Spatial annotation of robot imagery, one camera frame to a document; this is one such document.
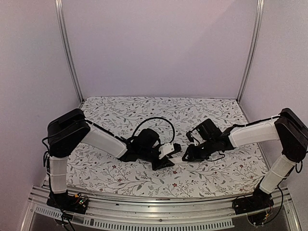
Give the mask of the white remote control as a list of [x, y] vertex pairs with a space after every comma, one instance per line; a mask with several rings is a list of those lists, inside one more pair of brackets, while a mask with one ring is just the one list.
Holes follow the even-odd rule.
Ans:
[[181, 157], [170, 158], [170, 161], [173, 162], [174, 164], [186, 164], [187, 163], [187, 161], [182, 160]]

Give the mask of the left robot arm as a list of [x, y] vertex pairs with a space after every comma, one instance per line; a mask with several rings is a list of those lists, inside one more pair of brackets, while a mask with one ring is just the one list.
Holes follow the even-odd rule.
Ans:
[[67, 191], [67, 162], [80, 144], [92, 146], [122, 162], [138, 159], [149, 162], [154, 171], [174, 166], [170, 160], [175, 150], [173, 142], [162, 144], [154, 130], [147, 128], [129, 138], [119, 137], [86, 119], [78, 108], [50, 122], [42, 143], [47, 145], [50, 197], [61, 209], [69, 208], [73, 200]]

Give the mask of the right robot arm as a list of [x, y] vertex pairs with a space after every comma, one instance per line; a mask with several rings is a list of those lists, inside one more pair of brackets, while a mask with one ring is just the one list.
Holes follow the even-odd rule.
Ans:
[[264, 144], [271, 141], [280, 143], [281, 153], [249, 198], [249, 206], [253, 210], [259, 210], [267, 203], [273, 190], [291, 174], [298, 163], [303, 162], [308, 153], [308, 127], [290, 108], [248, 124], [233, 124], [224, 131], [208, 118], [193, 131], [197, 131], [203, 141], [187, 147], [182, 157], [186, 162], [202, 162], [209, 160], [215, 152], [232, 151], [255, 143], [269, 161]]

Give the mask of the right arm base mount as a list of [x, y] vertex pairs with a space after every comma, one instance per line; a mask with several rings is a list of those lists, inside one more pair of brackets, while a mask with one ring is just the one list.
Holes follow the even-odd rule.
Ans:
[[254, 193], [251, 196], [237, 197], [232, 201], [232, 208], [236, 215], [258, 211], [273, 205], [271, 194], [266, 193]]

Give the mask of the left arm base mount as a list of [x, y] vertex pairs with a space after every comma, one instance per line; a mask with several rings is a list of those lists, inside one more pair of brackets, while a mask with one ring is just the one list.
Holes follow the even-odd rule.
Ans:
[[50, 193], [46, 204], [58, 208], [61, 211], [69, 211], [78, 214], [86, 214], [89, 198], [81, 193], [69, 195], [65, 193]]

